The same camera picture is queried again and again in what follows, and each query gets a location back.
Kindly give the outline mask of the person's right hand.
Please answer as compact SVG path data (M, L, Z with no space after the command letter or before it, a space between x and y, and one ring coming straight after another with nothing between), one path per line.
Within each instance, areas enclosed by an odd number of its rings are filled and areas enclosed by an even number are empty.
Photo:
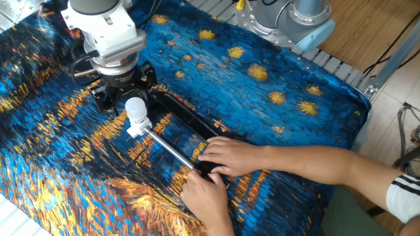
M229 176L243 176L262 170L270 151L268 146L256 146L223 136L210 138L207 142L198 159L220 164L211 172Z

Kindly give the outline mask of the person's left hand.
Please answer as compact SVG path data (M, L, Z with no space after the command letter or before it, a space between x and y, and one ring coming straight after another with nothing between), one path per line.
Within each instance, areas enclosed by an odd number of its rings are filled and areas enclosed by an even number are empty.
M232 227L226 186L219 174L210 174L209 177L211 182L191 170L182 186L180 198L207 229Z

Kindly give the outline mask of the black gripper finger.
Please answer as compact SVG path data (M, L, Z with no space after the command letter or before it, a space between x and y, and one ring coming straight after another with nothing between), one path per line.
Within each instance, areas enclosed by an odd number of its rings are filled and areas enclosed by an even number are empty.
M89 87L89 93L92 96L97 108L102 113L116 113L116 107L113 104L114 99L108 93L108 86L97 81Z
M138 93L141 96L147 96L148 91L158 84L156 71L150 62L145 62L138 68Z

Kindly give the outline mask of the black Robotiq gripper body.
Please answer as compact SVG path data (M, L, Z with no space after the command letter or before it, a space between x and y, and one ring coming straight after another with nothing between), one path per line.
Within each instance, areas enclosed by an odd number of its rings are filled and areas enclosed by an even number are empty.
M103 75L102 80L108 86L108 93L114 99L119 100L119 97L133 89L138 88L139 66L121 75Z

